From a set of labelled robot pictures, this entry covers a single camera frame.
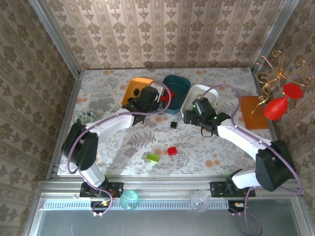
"table surface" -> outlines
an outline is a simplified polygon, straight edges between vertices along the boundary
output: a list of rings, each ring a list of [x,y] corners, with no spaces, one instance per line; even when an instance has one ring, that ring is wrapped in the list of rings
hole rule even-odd
[[[242,96],[257,95],[248,68],[92,70],[84,72],[71,125],[84,111],[93,112],[97,119],[116,112],[131,79],[145,77],[162,81],[171,74],[188,78],[191,85],[227,84],[235,87]],[[219,87],[217,91],[216,112],[231,114],[237,105],[236,94],[226,87]],[[171,121],[178,123],[177,129],[170,128]],[[236,114],[236,122],[244,126],[240,111]],[[268,129],[254,133],[270,139]],[[173,146],[178,154],[168,156],[167,149]],[[97,165],[107,175],[226,175],[254,166],[250,156],[230,141],[215,135],[204,138],[200,127],[184,124],[180,112],[146,117],[143,124],[107,138],[98,145],[97,151]],[[159,155],[160,161],[147,161],[148,153]],[[68,175],[65,156],[61,158],[58,174]]]

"white plastic bowl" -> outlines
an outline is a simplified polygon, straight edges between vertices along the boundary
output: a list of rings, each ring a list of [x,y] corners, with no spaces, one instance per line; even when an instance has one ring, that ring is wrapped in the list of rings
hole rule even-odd
[[[190,88],[187,97],[181,107],[181,114],[184,118],[184,112],[186,110],[192,110],[192,102],[196,100],[196,98],[207,91],[209,87],[204,85],[194,85]],[[219,94],[215,89],[210,90],[206,93],[205,97],[209,100],[211,106],[214,108],[217,104]]]

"wall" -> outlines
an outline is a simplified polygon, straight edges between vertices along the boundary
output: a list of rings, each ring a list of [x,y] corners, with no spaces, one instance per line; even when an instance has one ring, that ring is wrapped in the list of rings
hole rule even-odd
[[[81,70],[249,67],[283,0],[43,0]]]
[[[315,79],[315,0],[300,0],[288,20],[273,50],[283,51],[286,55],[284,68],[298,70],[298,60],[307,61],[311,68],[307,73],[297,73],[289,79],[303,82],[303,77]],[[281,59],[268,57],[272,64],[280,66]],[[315,222],[315,87],[302,88],[301,99],[289,99],[287,113],[276,122],[282,138],[289,145],[295,166],[304,185],[304,197]],[[279,90],[275,97],[282,96]]]
[[[27,0],[0,0],[0,235],[22,235],[73,77]]]

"purple cable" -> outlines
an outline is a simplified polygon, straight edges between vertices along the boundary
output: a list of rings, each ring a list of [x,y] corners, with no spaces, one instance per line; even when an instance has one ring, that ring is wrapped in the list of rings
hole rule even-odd
[[[237,96],[238,96],[239,102],[238,102],[238,104],[237,104],[237,107],[235,108],[235,110],[233,111],[233,113],[232,113],[232,115],[231,115],[231,121],[232,121],[232,124],[234,125],[234,127],[235,127],[237,130],[239,130],[241,133],[243,133],[244,135],[249,136],[250,138],[252,138],[253,140],[255,140],[255,141],[257,141],[257,142],[260,142],[260,139],[259,139],[259,138],[255,137],[255,136],[253,136],[252,134],[246,132],[245,130],[239,128],[239,127],[236,125],[236,123],[234,122],[234,116],[235,116],[236,112],[238,111],[238,109],[239,109],[240,106],[241,106],[241,95],[240,95],[240,93],[238,92],[238,90],[237,90],[236,88],[234,88],[234,87],[232,87],[232,86],[230,86],[230,85],[216,85],[216,86],[212,86],[212,87],[209,88],[207,91],[205,91],[205,92],[201,95],[201,97],[203,97],[203,96],[204,96],[207,92],[209,92],[210,90],[215,89],[215,88],[220,87],[220,86],[225,86],[225,87],[231,88],[232,90],[234,90],[234,91],[236,92],[236,94],[237,94]],[[293,176],[294,176],[294,178],[296,179],[297,183],[299,184],[299,190],[298,190],[298,191],[292,191],[292,190],[287,189],[287,188],[284,188],[284,187],[282,187],[282,186],[280,186],[280,188],[282,188],[282,189],[284,189],[284,190],[286,190],[286,191],[288,191],[288,192],[290,192],[290,193],[301,194],[301,193],[303,192],[303,186],[302,186],[302,182],[301,182],[301,180],[300,180],[298,174],[297,174],[297,173],[294,171],[294,169],[289,165],[289,163],[288,163],[279,153],[277,153],[272,147],[270,147],[267,143],[265,143],[265,142],[263,142],[263,141],[261,141],[261,143],[262,143],[266,148],[268,148],[276,157],[278,157],[278,158],[285,164],[285,166],[291,171],[291,173],[293,174]],[[252,215],[252,214],[250,214],[250,213],[247,213],[247,203],[248,203],[249,195],[250,195],[250,192],[251,192],[252,189],[253,189],[253,187],[251,187],[251,188],[248,190],[248,192],[247,192],[247,194],[246,194],[246,197],[245,197],[245,222],[246,222],[246,226],[247,226],[248,230],[250,231],[250,233],[251,233],[253,236],[256,236],[256,235],[252,232],[252,230],[251,230],[251,228],[250,228],[250,226],[249,226],[247,216],[248,216],[248,215],[251,215],[252,217],[254,217],[254,219],[255,219],[255,220],[259,223],[259,225],[260,225],[260,233],[259,233],[257,236],[261,236],[261,234],[262,234],[262,225],[261,225],[261,222],[258,220],[258,218],[257,218],[256,216],[254,216],[254,215]]]
[[[77,171],[79,171],[80,176],[83,178],[83,180],[84,180],[91,188],[93,188],[93,189],[95,189],[95,190],[102,191],[102,192],[106,193],[106,194],[110,197],[110,200],[111,200],[111,201],[110,201],[110,204],[109,204],[108,208],[103,212],[103,214],[105,214],[105,213],[111,208],[112,202],[113,202],[113,197],[112,197],[112,195],[111,195],[108,191],[106,191],[106,190],[104,190],[104,189],[101,189],[101,188],[94,187],[87,179],[84,178],[84,176],[82,175],[81,171],[78,170],[78,168],[76,168],[74,171],[71,171],[71,170],[70,170],[70,161],[71,161],[71,158],[72,158],[74,149],[75,149],[76,145],[78,144],[78,142],[81,140],[81,138],[82,138],[86,133],[88,133],[91,129],[93,129],[93,128],[95,128],[96,126],[99,126],[99,125],[101,125],[101,124],[103,124],[103,123],[105,123],[105,122],[107,122],[107,121],[109,121],[109,120],[111,120],[111,119],[113,119],[113,118],[116,118],[116,117],[119,117],[119,116],[124,116],[124,115],[143,115],[143,116],[151,116],[151,115],[161,114],[161,113],[163,113],[164,111],[166,111],[166,109],[167,109],[167,108],[169,107],[169,105],[171,104],[171,99],[172,99],[172,98],[171,98],[171,92],[170,92],[169,88],[168,88],[165,84],[163,84],[163,83],[152,81],[152,82],[149,84],[149,86],[150,86],[152,83],[161,84],[161,85],[166,89],[166,91],[167,91],[167,93],[168,93],[168,95],[169,95],[168,103],[166,104],[165,108],[164,108],[162,111],[160,111],[160,112],[155,112],[155,113],[145,113],[145,112],[122,112],[122,113],[114,114],[114,115],[112,115],[112,116],[110,116],[110,117],[107,117],[107,118],[101,120],[100,122],[96,123],[95,125],[92,125],[90,128],[84,130],[84,131],[77,137],[77,139],[74,141],[74,143],[73,143],[73,145],[72,145],[72,147],[71,147],[71,149],[70,149],[70,152],[69,152],[69,155],[68,155],[68,159],[67,159],[67,164],[66,164],[68,172],[72,175],[72,174],[75,174]]]

